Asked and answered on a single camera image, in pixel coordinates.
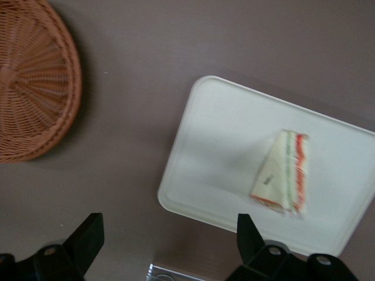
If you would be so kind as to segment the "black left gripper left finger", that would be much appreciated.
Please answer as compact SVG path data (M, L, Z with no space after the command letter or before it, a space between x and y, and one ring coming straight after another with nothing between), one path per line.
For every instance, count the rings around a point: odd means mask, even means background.
M84 280L103 245L103 215L91 213L61 244L46 245L18 262L1 253L1 280Z

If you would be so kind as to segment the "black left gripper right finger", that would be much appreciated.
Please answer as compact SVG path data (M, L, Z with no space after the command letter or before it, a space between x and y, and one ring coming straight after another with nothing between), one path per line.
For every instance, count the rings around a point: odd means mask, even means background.
M248 214L237 217L237 248L242 264L227 280L357 280L335 256L315 253L304 261L285 244L263 240Z

